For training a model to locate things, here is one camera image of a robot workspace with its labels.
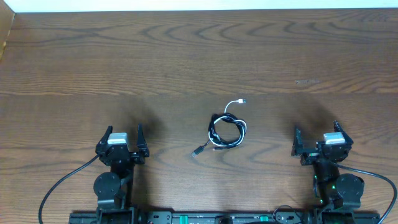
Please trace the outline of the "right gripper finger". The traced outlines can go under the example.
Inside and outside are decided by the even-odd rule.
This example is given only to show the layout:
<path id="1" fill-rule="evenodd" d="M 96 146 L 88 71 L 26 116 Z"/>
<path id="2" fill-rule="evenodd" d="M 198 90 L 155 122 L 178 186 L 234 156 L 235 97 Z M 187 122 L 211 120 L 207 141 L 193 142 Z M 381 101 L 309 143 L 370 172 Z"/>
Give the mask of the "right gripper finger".
<path id="1" fill-rule="evenodd" d="M 343 135 L 344 139 L 345 139 L 345 143 L 347 144 L 354 144 L 353 140 L 347 135 L 347 133 L 344 131 L 344 129 L 342 128 L 342 126 L 340 125 L 340 123 L 337 120 L 334 120 L 333 122 L 333 128 L 335 132 L 339 132 Z"/>
<path id="2" fill-rule="evenodd" d="M 302 132 L 298 127 L 295 127 L 294 141 L 292 145 L 292 156 L 300 156 L 303 153 L 303 139 Z"/>

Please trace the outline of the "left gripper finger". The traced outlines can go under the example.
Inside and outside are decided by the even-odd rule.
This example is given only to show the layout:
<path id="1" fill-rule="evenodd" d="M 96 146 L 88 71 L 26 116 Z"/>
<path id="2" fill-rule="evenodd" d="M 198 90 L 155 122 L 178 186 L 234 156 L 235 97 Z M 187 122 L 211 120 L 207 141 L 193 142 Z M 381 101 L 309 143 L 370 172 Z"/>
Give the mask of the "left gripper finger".
<path id="1" fill-rule="evenodd" d="M 102 136 L 102 138 L 99 140 L 98 144 L 96 145 L 97 149 L 102 149 L 103 147 L 105 147 L 108 144 L 108 139 L 112 132 L 113 132 L 113 127 L 108 126 L 104 135 Z"/>
<path id="2" fill-rule="evenodd" d="M 138 124 L 138 127 L 137 127 L 137 142 L 136 142 L 136 146 L 138 147 L 139 152 L 143 153 L 144 157 L 149 157 L 150 156 L 150 151 L 149 151 L 149 148 L 147 146 L 146 140 L 144 138 L 144 133 L 143 133 L 141 124 Z"/>

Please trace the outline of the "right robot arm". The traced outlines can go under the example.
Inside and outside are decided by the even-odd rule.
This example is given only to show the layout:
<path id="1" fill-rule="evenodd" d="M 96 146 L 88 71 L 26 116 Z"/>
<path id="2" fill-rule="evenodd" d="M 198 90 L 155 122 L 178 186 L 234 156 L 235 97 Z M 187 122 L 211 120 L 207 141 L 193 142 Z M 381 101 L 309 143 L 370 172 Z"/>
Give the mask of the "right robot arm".
<path id="1" fill-rule="evenodd" d="M 321 205 L 306 212 L 304 223 L 354 223 L 354 210 L 361 206 L 364 180 L 353 174 L 340 174 L 338 163 L 348 157 L 353 140 L 333 122 L 334 131 L 325 133 L 315 147 L 306 147 L 299 128 L 295 129 L 292 155 L 303 166 L 312 166 L 313 189 Z"/>

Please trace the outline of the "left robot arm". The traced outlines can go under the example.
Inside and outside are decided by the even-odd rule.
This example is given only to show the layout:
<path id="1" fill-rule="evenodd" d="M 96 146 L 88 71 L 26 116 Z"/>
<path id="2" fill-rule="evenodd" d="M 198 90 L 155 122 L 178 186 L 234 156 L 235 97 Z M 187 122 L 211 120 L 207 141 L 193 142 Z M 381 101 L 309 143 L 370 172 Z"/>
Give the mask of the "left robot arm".
<path id="1" fill-rule="evenodd" d="M 97 196 L 97 223 L 138 223 L 137 209 L 127 205 L 131 195 L 134 167 L 150 156 L 142 125 L 137 127 L 136 151 L 129 149 L 127 133 L 113 133 L 108 126 L 95 148 L 99 160 L 110 167 L 99 175 L 93 185 Z"/>

